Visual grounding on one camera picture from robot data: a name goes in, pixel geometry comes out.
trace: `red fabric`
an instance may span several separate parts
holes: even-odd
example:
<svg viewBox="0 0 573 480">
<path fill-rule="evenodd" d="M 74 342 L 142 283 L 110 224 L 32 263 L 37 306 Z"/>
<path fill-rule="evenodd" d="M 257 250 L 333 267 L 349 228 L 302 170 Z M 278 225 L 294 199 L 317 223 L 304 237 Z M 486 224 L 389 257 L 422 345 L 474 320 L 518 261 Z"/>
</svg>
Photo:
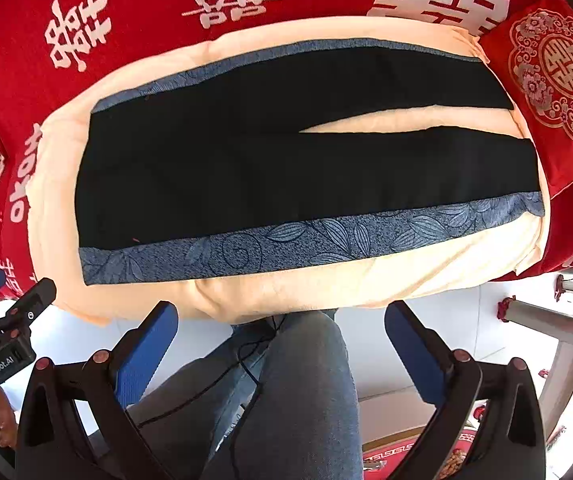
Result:
<svg viewBox="0 0 573 480">
<path fill-rule="evenodd" d="M 487 30 L 532 1 L 0 0 L 0 153 L 5 157 L 0 177 L 0 266 L 8 277 L 2 293 L 16 297 L 34 283 L 23 183 L 35 167 L 35 125 L 109 72 L 231 30 L 301 18 L 384 12 L 462 26 L 471 23 L 469 30 L 479 33 L 475 20 L 486 20 Z M 56 37 L 60 20 L 66 28 L 59 28 Z M 68 41 L 76 50 L 52 51 L 56 40 Z"/>
<path fill-rule="evenodd" d="M 540 0 L 480 44 L 526 117 L 554 197 L 573 182 L 573 10 Z"/>
<path fill-rule="evenodd" d="M 551 230 L 543 258 L 519 276 L 510 272 L 496 281 L 538 276 L 564 267 L 573 267 L 573 184 L 551 200 Z"/>
</svg>

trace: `leaf pattern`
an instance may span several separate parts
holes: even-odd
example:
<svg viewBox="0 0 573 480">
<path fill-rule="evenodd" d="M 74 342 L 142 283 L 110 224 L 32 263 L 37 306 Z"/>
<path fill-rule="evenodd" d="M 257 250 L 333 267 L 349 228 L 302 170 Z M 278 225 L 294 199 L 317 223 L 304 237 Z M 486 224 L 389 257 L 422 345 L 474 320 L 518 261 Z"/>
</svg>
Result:
<svg viewBox="0 0 573 480">
<path fill-rule="evenodd" d="M 349 261 L 351 261 L 351 258 L 344 254 L 320 253 L 311 258 L 311 265 L 339 264 Z"/>
<path fill-rule="evenodd" d="M 323 218 L 320 222 L 324 226 L 324 229 L 326 229 L 330 240 L 346 253 L 350 253 L 348 233 L 345 227 L 334 218 Z"/>
<path fill-rule="evenodd" d="M 305 231 L 306 224 L 302 222 L 289 222 L 288 224 L 273 227 L 271 231 L 266 234 L 266 238 L 280 243 L 292 242 L 293 240 L 297 240 Z"/>
<path fill-rule="evenodd" d="M 80 261 L 87 285 L 236 276 L 410 251 L 504 225 L 525 212 L 544 215 L 540 193 L 287 222 L 115 251 L 80 248 Z"/>
<path fill-rule="evenodd" d="M 450 238 L 444 226 L 426 215 L 419 215 L 409 220 L 410 228 L 415 231 L 415 234 L 423 236 L 428 240 L 446 240 Z"/>
<path fill-rule="evenodd" d="M 353 234 L 355 235 L 355 243 L 362 251 L 362 254 L 368 258 L 371 255 L 371 237 L 368 234 L 368 229 L 364 224 L 358 222 L 355 224 Z"/>
</svg>

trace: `black fabric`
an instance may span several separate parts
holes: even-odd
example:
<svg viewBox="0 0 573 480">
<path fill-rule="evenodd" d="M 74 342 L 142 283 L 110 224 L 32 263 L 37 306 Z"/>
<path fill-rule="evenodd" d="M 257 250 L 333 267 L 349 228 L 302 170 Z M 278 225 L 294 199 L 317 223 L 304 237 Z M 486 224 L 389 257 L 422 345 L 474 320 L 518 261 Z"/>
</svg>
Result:
<svg viewBox="0 0 573 480">
<path fill-rule="evenodd" d="M 430 105 L 513 107 L 479 61 L 383 47 L 302 52 L 93 113 L 87 151 L 113 151 L 140 137 L 163 148 L 168 136 L 291 133 L 369 112 Z"/>
<path fill-rule="evenodd" d="M 397 134 L 165 135 L 89 142 L 76 188 L 81 247 L 114 250 L 314 218 L 538 191 L 525 139 L 442 126 Z M 91 140 L 107 134 L 92 127 Z"/>
</svg>

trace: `person's leg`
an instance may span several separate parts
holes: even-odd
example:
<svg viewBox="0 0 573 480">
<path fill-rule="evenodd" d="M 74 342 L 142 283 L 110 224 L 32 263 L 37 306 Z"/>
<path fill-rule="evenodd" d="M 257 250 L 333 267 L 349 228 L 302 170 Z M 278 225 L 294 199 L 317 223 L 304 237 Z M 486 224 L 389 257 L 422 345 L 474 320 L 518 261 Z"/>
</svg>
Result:
<svg viewBox="0 0 573 480">
<path fill-rule="evenodd" d="M 233 335 L 217 349 L 180 368 L 128 409 L 154 455 L 174 479 L 200 477 L 240 403 L 252 395 L 255 383 L 236 363 L 239 357 L 246 357 L 247 368 L 260 373 L 262 355 L 275 336 L 269 322 L 270 318 L 235 327 Z M 100 465 L 118 473 L 102 435 L 95 433 L 90 440 Z"/>
<path fill-rule="evenodd" d="M 201 480 L 363 479 L 357 393 L 329 316 L 288 314 L 259 381 Z"/>
</svg>

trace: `jeans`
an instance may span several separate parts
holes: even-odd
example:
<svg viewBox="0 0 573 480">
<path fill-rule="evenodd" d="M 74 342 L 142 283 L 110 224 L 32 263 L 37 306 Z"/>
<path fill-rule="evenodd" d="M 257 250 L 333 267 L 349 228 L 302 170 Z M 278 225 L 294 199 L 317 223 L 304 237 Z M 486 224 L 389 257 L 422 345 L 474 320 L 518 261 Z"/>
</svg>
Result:
<svg viewBox="0 0 573 480">
<path fill-rule="evenodd" d="M 173 478 L 363 479 L 357 393 L 332 316 L 297 312 L 237 326 L 128 410 Z M 102 436 L 90 439 L 101 465 L 121 477 Z"/>
</svg>

